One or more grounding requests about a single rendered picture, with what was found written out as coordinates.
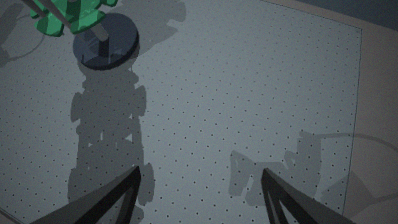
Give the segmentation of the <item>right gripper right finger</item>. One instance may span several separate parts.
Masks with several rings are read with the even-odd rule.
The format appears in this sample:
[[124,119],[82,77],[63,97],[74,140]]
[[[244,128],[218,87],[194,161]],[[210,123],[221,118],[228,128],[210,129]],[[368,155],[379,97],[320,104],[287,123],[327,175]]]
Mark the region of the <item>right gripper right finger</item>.
[[289,224],[279,201],[299,224],[356,224],[298,191],[268,168],[263,169],[261,185],[270,224]]

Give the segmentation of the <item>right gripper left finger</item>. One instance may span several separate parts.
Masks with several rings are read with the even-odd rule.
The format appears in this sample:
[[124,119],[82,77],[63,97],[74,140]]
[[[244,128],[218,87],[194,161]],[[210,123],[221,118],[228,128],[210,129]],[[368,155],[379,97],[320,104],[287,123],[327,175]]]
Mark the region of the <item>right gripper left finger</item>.
[[96,224],[122,195],[116,213],[109,224],[129,224],[140,182],[140,169],[135,165],[101,188],[30,224]]

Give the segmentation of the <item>grey perforated base plate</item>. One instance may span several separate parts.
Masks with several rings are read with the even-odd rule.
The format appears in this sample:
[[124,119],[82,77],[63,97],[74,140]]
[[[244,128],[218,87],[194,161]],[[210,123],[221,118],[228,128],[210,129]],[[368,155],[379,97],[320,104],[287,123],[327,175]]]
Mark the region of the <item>grey perforated base plate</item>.
[[118,0],[123,64],[0,0],[0,210],[29,224],[135,165],[129,224],[270,224],[264,168],[344,216],[363,29],[266,0]]

